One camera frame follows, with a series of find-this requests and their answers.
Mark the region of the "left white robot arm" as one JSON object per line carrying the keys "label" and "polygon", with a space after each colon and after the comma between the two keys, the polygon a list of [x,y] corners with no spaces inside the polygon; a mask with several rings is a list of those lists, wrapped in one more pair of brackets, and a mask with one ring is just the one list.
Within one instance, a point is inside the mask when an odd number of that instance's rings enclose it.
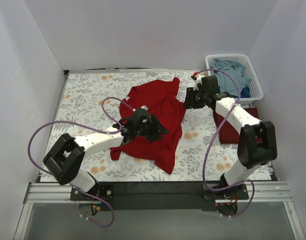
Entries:
{"label": "left white robot arm", "polygon": [[106,130],[77,137],[67,133],[61,135],[43,163],[60,185],[70,184],[79,188],[86,199],[93,200],[106,194],[98,181],[81,169],[84,159],[103,150],[126,145],[138,136],[151,143],[163,139],[168,133],[156,115],[138,108],[130,117],[120,119]]}

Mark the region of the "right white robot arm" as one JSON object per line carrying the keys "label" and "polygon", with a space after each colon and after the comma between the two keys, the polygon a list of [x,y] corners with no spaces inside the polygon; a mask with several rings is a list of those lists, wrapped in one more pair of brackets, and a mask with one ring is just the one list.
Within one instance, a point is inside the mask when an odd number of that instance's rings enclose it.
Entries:
{"label": "right white robot arm", "polygon": [[256,169],[277,158],[275,127],[272,122],[260,121],[249,114],[238,103],[239,98],[221,92],[216,76],[198,77],[194,74],[192,79],[195,85],[187,88],[183,106],[186,109],[207,106],[224,118],[217,131],[229,123],[239,134],[237,162],[221,176],[217,188],[206,186],[209,191],[219,192],[223,198],[229,199],[237,193],[237,186]]}

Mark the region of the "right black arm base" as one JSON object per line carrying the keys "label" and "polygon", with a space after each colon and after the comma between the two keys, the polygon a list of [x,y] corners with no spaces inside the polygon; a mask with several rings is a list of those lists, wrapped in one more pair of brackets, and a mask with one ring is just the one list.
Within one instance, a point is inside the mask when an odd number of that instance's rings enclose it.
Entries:
{"label": "right black arm base", "polygon": [[247,200],[249,198],[248,191],[245,184],[234,186],[230,189],[223,191],[210,191],[202,185],[202,188],[198,190],[198,193],[205,200]]}

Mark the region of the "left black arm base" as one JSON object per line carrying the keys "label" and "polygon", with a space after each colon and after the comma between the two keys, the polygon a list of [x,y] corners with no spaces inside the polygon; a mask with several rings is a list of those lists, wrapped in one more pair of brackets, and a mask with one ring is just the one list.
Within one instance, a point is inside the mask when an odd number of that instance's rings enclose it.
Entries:
{"label": "left black arm base", "polygon": [[[101,184],[99,186],[94,186],[91,190],[87,192],[90,195],[103,199],[105,201],[111,201],[114,199],[115,186],[112,184]],[[71,189],[70,200],[72,201],[90,201],[96,200],[93,197],[89,197],[75,188]]]}

